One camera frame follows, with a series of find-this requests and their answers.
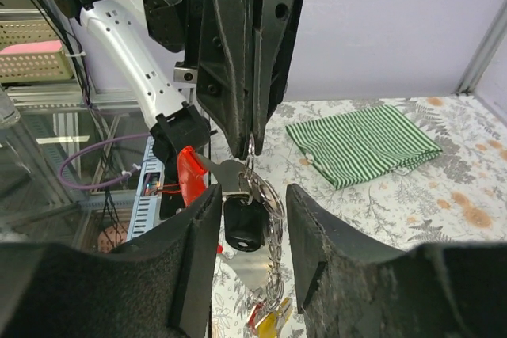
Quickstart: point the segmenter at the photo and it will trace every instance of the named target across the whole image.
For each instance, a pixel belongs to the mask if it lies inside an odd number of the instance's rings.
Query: white cable tie
[[[75,55],[65,55],[65,56],[68,57],[68,58],[72,58],[72,57],[84,57],[85,55],[86,55],[86,52],[82,51],[81,53],[78,53],[78,54],[75,54]]]

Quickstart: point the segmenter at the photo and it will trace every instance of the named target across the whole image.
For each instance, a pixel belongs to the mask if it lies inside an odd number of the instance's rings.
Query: floral tablecloth
[[[285,131],[290,123],[381,104],[401,110],[442,147],[443,154],[405,176],[392,173],[335,191]],[[214,136],[212,159],[220,162],[229,157],[224,137]],[[400,249],[423,241],[505,239],[507,128],[473,97],[284,103],[269,122],[256,170],[282,198],[288,184],[298,183],[339,218]],[[222,243],[234,254],[223,239]],[[294,298],[287,228],[283,277],[286,295]],[[218,259],[212,299],[214,338],[248,336],[246,296],[235,273]],[[282,336],[306,336],[303,316],[292,314]]]

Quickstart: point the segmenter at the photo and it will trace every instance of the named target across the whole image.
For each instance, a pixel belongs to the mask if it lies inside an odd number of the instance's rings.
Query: pink object
[[[27,43],[10,45],[0,51],[0,55],[30,55],[32,53],[56,53],[62,48],[62,42],[44,41],[42,43]]]

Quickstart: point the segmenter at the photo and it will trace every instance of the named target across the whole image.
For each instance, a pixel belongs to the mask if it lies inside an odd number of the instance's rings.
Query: yellow tag
[[[271,312],[257,326],[259,338],[278,338],[281,329],[287,324],[292,313],[292,300],[286,298],[274,312]]]

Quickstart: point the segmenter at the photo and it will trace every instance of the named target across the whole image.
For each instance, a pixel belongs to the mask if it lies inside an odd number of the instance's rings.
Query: screw
[[[208,85],[208,93],[211,95],[217,95],[219,93],[218,87],[213,84]]]
[[[222,47],[222,41],[220,41],[218,36],[213,37],[213,45],[216,47]]]
[[[200,2],[195,2],[192,4],[192,12],[201,13],[203,12],[203,5]]]

